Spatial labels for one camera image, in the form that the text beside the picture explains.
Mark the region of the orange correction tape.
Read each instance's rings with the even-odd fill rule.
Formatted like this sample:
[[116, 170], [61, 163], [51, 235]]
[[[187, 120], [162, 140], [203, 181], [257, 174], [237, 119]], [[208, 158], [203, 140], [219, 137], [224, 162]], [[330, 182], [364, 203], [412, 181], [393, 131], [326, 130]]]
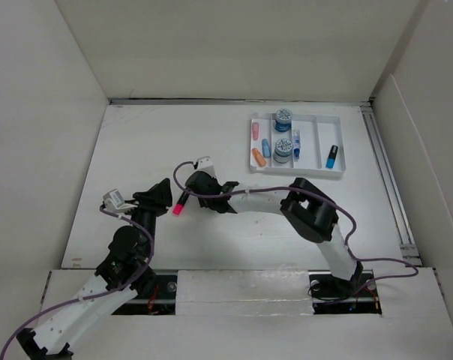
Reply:
[[253, 159], [256, 161], [256, 164], [259, 167], [266, 166], [266, 159], [263, 157], [263, 155], [260, 153], [260, 151], [257, 148], [252, 148], [251, 154], [253, 156]]

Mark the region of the blue correction tape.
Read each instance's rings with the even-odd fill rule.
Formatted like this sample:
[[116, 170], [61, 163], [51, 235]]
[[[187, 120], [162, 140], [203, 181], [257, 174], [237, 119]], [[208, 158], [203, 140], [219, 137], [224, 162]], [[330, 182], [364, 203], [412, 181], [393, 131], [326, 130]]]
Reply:
[[262, 139], [261, 145], [262, 145], [262, 156], [264, 158], [270, 158], [272, 156], [272, 151], [269, 141], [266, 138], [264, 138]]

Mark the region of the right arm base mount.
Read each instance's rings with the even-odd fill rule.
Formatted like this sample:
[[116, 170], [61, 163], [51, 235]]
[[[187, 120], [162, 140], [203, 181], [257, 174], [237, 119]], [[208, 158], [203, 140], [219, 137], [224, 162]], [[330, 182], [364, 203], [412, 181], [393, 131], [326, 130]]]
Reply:
[[307, 294], [312, 299], [314, 315], [382, 314], [376, 284], [359, 289], [373, 278], [371, 271], [363, 272], [354, 287], [328, 271], [310, 271], [308, 276]]

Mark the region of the blue highlighter marker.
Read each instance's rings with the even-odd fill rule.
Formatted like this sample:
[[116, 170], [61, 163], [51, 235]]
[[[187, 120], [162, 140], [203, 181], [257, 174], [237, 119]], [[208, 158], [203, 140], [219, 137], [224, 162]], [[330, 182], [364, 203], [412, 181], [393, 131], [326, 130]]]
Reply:
[[335, 161], [338, 156], [339, 147], [337, 145], [332, 145], [328, 153], [328, 157], [325, 163], [327, 169], [333, 169], [335, 166]]

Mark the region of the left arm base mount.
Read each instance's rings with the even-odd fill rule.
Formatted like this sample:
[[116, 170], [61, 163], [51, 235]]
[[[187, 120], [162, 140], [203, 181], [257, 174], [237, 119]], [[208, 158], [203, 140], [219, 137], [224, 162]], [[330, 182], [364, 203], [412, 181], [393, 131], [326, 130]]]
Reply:
[[139, 295], [123, 304], [112, 315], [169, 316], [176, 314], [178, 271], [156, 271], [154, 288], [147, 295]]

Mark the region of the pink highlighter marker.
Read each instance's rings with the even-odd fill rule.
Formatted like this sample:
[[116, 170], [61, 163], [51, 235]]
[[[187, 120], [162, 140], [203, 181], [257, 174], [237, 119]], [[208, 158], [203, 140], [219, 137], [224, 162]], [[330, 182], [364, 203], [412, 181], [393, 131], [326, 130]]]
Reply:
[[183, 191], [181, 193], [181, 196], [178, 198], [178, 201], [176, 202], [176, 204], [172, 210], [172, 213], [175, 216], [179, 216], [182, 213], [189, 197], [190, 197], [190, 194], [188, 192]]

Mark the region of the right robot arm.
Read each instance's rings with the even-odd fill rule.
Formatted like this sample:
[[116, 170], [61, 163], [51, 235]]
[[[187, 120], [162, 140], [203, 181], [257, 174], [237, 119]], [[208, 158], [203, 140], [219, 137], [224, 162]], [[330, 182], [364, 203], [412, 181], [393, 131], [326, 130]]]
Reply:
[[257, 212], [283, 216], [301, 238], [319, 248], [331, 272], [335, 297], [344, 298], [360, 287], [363, 266], [347, 250], [335, 203], [308, 180], [296, 178], [286, 190], [262, 192], [259, 187], [247, 187], [237, 181], [219, 184], [214, 176], [197, 170], [184, 186], [199, 195], [203, 208], [220, 214]]

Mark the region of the white blue glue pen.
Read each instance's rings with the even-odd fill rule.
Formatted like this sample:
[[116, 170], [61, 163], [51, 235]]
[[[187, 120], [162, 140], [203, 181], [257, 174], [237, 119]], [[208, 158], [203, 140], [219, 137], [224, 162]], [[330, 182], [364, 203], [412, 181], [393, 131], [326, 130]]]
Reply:
[[292, 144], [293, 144], [293, 159], [298, 161], [301, 154], [301, 134], [298, 129], [292, 130]]

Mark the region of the blue putty jar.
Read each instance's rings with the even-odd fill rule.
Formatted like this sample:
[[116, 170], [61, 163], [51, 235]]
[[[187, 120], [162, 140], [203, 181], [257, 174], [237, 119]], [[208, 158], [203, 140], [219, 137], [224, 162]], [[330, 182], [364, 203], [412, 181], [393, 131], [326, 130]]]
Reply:
[[281, 138], [274, 144], [273, 159], [279, 164], [288, 163], [293, 153], [293, 143], [287, 138]]
[[287, 108], [279, 109], [274, 114], [274, 129], [284, 133], [290, 130], [293, 119], [293, 112]]

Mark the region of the white plastic organizer tray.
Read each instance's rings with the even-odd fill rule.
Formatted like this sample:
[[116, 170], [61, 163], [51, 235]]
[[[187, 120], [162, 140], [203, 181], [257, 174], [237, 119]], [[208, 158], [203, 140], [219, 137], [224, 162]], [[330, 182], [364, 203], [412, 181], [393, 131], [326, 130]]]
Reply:
[[341, 179], [346, 171], [341, 120], [288, 109], [250, 118], [250, 170], [254, 173]]

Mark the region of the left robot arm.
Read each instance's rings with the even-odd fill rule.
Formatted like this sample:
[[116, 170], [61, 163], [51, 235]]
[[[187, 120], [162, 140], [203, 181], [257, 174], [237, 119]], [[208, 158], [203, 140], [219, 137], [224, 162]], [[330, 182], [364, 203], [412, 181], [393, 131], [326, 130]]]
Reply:
[[29, 359], [71, 359], [82, 336], [135, 297], [155, 288], [150, 267], [155, 252], [156, 220], [173, 204], [170, 180], [126, 200], [118, 190], [103, 196], [100, 211], [124, 222], [108, 245], [106, 258], [69, 301], [50, 308], [54, 314], [35, 328], [15, 336]]

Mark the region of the pink correction tape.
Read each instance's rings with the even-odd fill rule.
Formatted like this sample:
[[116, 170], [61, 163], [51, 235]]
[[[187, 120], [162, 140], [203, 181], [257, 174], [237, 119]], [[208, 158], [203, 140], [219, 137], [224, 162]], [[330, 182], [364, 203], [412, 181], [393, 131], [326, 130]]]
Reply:
[[256, 142], [260, 136], [260, 124], [257, 121], [251, 123], [251, 139]]

